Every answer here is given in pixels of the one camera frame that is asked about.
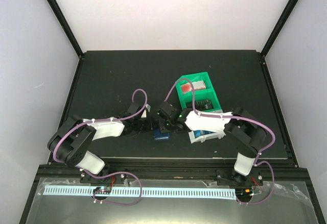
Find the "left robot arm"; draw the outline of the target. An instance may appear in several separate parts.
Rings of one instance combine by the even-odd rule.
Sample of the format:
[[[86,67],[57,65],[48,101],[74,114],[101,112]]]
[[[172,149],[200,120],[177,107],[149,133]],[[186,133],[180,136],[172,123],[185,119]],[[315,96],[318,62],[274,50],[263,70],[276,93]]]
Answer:
[[[47,147],[59,162],[86,170],[99,183],[106,182],[110,171],[99,156],[88,150],[89,146],[98,139],[150,131],[150,111],[149,104],[143,107],[132,103],[122,114],[122,118],[126,117],[126,120],[118,121],[115,117],[95,120],[70,116],[49,140]]]

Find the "left black frame post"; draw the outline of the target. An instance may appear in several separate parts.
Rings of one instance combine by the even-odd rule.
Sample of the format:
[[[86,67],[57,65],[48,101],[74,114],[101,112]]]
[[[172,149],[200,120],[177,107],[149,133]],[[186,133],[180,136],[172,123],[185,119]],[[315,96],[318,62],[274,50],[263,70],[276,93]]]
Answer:
[[[73,47],[75,53],[79,58],[83,57],[83,51],[78,44],[78,41],[73,34],[73,31],[71,30],[59,4],[57,3],[56,0],[46,0],[49,6],[51,7],[51,10],[53,11],[54,15],[56,16],[60,26],[62,27],[66,37],[68,38],[71,46]]]

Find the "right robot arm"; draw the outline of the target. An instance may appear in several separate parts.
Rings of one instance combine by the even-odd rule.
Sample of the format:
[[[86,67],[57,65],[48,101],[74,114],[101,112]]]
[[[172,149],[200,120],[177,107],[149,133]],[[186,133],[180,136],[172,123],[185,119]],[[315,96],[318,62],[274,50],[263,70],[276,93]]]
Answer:
[[[191,143],[227,137],[237,149],[237,158],[231,176],[225,180],[236,185],[244,185],[250,180],[251,170],[257,165],[259,156],[271,146],[263,147],[268,133],[271,142],[275,142],[274,132],[244,109],[218,113],[199,111],[192,105],[179,110],[163,102],[155,116],[161,133],[188,133]]]

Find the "small electronics board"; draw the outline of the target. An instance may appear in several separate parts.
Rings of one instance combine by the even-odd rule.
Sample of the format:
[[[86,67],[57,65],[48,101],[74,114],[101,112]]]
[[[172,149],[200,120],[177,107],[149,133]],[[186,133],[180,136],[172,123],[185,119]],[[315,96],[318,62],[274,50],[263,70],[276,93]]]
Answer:
[[[110,194],[111,193],[111,187],[108,186],[100,186],[96,187],[94,189],[94,194]]]

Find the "blue card stack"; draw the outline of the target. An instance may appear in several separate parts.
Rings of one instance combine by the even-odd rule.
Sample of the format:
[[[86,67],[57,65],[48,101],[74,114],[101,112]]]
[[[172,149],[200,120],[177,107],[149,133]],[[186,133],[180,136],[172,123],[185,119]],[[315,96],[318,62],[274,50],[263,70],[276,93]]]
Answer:
[[[193,131],[193,133],[194,133],[194,137],[197,138],[197,137],[200,137],[200,136],[212,134],[213,132],[204,131],[204,130],[196,130],[196,131]]]

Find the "white bin with blue cards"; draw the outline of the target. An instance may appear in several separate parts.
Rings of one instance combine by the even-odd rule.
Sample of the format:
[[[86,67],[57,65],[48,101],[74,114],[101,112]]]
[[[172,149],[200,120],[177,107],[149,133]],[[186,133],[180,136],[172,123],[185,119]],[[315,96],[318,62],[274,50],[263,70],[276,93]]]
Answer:
[[[225,134],[222,132],[213,132],[212,134],[208,134],[208,135],[204,135],[204,136],[200,136],[200,137],[197,137],[195,138],[194,137],[194,133],[193,131],[189,132],[189,138],[190,138],[190,142],[191,143],[195,143],[195,142],[205,142],[206,140],[211,140],[211,139],[222,139],[223,137],[225,136]]]

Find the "green bin with red cards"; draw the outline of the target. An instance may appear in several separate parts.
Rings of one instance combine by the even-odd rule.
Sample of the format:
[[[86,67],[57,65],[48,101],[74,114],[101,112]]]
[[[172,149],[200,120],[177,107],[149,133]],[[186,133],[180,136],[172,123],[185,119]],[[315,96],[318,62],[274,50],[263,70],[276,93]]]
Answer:
[[[200,99],[201,96],[209,98],[208,93],[215,93],[208,72],[187,74],[179,79],[176,90],[180,102],[188,103],[192,101],[193,91],[195,92],[196,99]]]

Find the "right black frame post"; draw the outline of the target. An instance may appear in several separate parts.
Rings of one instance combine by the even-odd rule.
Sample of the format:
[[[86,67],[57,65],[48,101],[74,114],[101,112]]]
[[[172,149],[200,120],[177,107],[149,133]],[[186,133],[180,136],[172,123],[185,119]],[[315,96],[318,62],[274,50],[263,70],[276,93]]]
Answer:
[[[269,51],[271,50],[273,44],[275,43],[277,37],[279,36],[281,30],[283,29],[285,23],[293,12],[295,6],[299,0],[288,0],[280,17],[278,18],[272,32],[270,33],[264,47],[261,50],[261,56],[263,58],[267,57]]]

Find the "green bin with black cards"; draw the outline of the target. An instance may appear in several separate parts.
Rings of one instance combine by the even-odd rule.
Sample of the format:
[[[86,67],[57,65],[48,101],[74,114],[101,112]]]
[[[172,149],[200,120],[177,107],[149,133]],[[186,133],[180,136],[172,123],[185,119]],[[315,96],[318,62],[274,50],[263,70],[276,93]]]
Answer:
[[[179,93],[178,94],[179,101],[181,104],[181,108],[192,108],[192,100],[193,100],[193,93]],[[207,112],[221,110],[220,103],[218,101],[217,95],[214,89],[204,89],[204,90],[197,90],[195,91],[195,101],[202,100],[202,99],[209,99],[212,101],[214,108],[211,110],[206,110]]]

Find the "red white card stack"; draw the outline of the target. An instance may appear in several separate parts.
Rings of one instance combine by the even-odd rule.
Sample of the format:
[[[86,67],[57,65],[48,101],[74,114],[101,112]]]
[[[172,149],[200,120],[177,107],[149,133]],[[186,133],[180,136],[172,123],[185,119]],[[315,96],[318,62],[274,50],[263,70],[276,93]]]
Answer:
[[[197,91],[197,90],[204,90],[206,89],[206,84],[203,80],[201,81],[195,81],[195,82],[186,82],[185,84],[182,84],[181,86],[181,91],[182,93],[188,93],[188,92],[192,92]]]

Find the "blue card holder wallet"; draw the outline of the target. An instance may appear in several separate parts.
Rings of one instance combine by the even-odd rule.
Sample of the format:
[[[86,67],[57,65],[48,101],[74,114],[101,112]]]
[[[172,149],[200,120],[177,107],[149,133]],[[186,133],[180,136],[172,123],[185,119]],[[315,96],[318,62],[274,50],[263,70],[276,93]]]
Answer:
[[[153,130],[153,137],[155,141],[165,141],[170,139],[170,133],[161,133],[159,128]]]

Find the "black aluminium frame rail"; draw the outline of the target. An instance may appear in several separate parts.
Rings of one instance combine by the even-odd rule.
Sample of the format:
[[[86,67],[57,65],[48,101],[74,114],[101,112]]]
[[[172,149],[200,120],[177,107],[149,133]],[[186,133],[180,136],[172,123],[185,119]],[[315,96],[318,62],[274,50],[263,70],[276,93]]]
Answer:
[[[258,167],[253,167],[249,176],[246,177],[245,184],[249,185],[253,177],[262,184],[263,181],[272,180],[274,176],[277,181],[305,181],[310,182],[309,172],[305,168],[300,168],[298,165],[292,163],[290,160],[269,160],[268,163],[273,169],[263,163]],[[121,175],[126,178],[127,172],[136,175],[142,180],[214,180],[220,183],[227,183],[235,185],[232,176],[236,173],[234,171],[235,160],[186,160],[185,162],[124,162],[119,160],[117,162],[107,162],[104,168],[92,178],[90,175],[83,172],[85,176],[81,177],[82,182],[90,182],[92,184],[99,184],[101,182],[109,183],[107,178],[110,173],[118,173],[115,182],[119,183],[123,180]]]

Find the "black frame post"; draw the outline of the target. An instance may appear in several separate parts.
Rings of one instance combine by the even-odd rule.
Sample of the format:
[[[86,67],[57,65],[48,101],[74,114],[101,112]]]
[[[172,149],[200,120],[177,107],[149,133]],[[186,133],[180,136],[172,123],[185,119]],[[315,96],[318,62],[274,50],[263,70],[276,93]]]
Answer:
[[[83,57],[83,51],[78,44],[78,41],[73,34],[73,31],[71,30],[59,4],[57,3],[56,0],[46,0],[49,6],[51,7],[51,10],[53,11],[54,15],[56,16],[60,26],[62,27],[66,37],[68,38],[71,46],[73,47],[75,53],[79,58]]]
[[[267,57],[269,51],[271,50],[273,44],[275,43],[277,37],[279,36],[281,30],[283,29],[285,23],[293,12],[295,6],[299,0],[288,0],[280,17],[278,18],[272,32],[270,33],[264,47],[261,50],[261,56],[263,58]]]

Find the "black VIP card stack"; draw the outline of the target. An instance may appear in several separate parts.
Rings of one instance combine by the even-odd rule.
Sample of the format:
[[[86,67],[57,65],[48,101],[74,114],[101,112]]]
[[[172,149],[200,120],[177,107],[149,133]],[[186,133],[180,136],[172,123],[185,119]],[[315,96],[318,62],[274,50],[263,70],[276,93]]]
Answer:
[[[213,103],[209,99],[195,101],[195,108],[199,111],[211,110],[214,108]]]

